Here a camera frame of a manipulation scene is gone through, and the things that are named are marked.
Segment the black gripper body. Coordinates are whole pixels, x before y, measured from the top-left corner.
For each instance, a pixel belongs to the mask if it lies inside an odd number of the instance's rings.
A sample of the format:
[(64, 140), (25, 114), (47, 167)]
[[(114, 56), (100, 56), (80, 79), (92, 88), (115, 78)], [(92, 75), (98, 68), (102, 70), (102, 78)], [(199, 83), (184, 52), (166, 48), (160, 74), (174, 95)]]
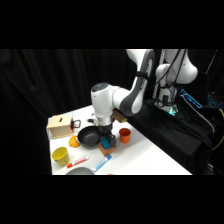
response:
[(113, 135), (112, 128), (113, 128), (113, 125), (110, 124), (107, 126), (100, 126), (99, 130), (104, 136), (112, 136)]

